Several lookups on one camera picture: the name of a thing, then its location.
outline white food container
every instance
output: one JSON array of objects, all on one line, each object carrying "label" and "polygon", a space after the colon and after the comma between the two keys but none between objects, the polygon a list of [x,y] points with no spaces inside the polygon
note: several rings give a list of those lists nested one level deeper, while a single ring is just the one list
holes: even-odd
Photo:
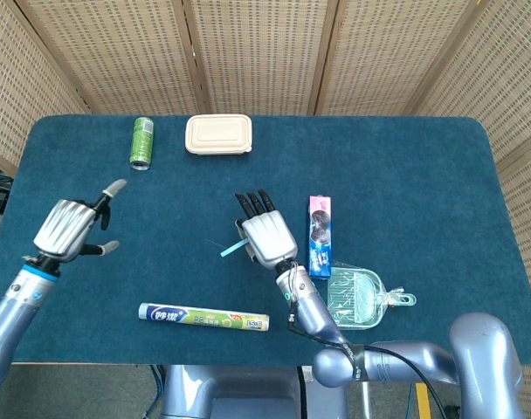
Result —
[{"label": "white food container", "polygon": [[252,150],[252,121],[226,113],[192,116],[186,124],[186,149],[195,155],[241,155]]}]

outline teal table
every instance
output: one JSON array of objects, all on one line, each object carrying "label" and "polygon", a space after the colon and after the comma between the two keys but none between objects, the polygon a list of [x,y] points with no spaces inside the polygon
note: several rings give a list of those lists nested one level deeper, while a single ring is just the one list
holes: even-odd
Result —
[{"label": "teal table", "polygon": [[[266,189],[306,256],[307,201],[332,197],[334,258],[403,286],[417,305],[346,333],[354,342],[430,340],[448,348],[448,328],[482,311],[510,328],[531,362],[531,292],[486,133],[467,118],[253,117],[252,151],[197,156],[184,148],[188,117],[159,116],[153,164],[129,167],[134,116],[67,115],[31,130],[0,229],[0,298],[35,254],[32,239],[63,197],[94,199],[115,179],[105,258],[61,267],[16,361],[307,365],[320,346],[286,330],[275,275],[238,241],[236,191]],[[316,282],[326,296],[326,283]],[[141,302],[271,316],[267,333],[148,322]]]}]

